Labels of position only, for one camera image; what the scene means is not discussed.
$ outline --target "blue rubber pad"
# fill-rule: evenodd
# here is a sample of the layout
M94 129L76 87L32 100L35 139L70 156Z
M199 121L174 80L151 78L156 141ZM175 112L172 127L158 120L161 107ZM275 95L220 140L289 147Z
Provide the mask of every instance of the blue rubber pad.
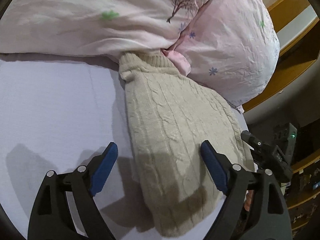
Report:
M118 146L113 143L107 152L103 152L104 158L100 166L96 169L91 176L91 187L89 189L92 196L102 191L105 182L118 158Z
M200 153L217 189L226 194L228 176L206 142L201 144Z

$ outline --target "beige knit sweater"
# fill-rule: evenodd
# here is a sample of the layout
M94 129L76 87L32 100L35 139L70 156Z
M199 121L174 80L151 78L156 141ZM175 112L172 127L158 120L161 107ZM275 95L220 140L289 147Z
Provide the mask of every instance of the beige knit sweater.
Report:
M228 103L180 75L163 56L120 59L129 130L145 203L161 235L185 234L215 208L215 187L199 148L209 140L231 163L253 170L249 147Z

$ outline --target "bed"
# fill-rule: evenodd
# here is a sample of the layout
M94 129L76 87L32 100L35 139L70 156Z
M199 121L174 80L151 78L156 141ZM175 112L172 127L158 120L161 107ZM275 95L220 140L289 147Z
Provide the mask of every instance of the bed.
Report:
M45 173L73 171L114 141L119 157L95 203L116 239L162 239L139 187L117 68L107 57L1 55L0 203L25 238ZM72 195L68 200L84 234ZM179 239L202 239L222 204Z

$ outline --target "metal screw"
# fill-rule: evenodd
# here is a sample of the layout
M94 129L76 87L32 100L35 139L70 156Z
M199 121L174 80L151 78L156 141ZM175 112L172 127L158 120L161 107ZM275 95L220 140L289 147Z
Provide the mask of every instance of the metal screw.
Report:
M271 176L271 175L272 175L272 170L266 169L264 172L265 172L265 174L267 174L268 176Z
M241 170L241 166L239 164L233 164L232 165L232 168L235 170L235 171L240 171Z
M86 169L87 169L87 167L86 167L86 166L81 165L81 166L79 166L79 167L78 167L78 169L77 169L77 170L78 170L79 172L84 172Z
M54 171L48 171L48 172L47 172L47 176L48 176L48 177L52 177L53 175L54 175Z

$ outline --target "wooden panel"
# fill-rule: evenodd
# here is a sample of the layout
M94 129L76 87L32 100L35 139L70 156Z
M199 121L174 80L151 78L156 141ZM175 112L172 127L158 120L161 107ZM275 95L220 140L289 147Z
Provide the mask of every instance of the wooden panel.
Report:
M309 222L309 219L307 218L297 219L295 223L291 224L292 231L305 226L306 224L308 224L308 222Z
M284 53L286 53L289 49L291 49L294 45L296 45L306 34L311 31L311 29L317 24L319 18L317 17L307 28L303 30L294 40L292 40L287 46L280 50L279 57L281 57Z
M318 58L320 50L320 22L308 32L300 47L279 63L265 90L249 102L243 104L245 111L280 92L303 74Z
M308 167L312 163L318 161L320 159L320 149L315 151L313 154L309 155L307 158L304 158L302 161L292 165L293 173L297 173L302 169Z
M276 33L309 5L308 0L278 0L268 7Z
M316 190L307 190L307 191L302 191L299 193L298 196L292 196L287 199L287 207L288 209L295 208L296 206L299 206L308 200L316 197L320 193L320 188Z

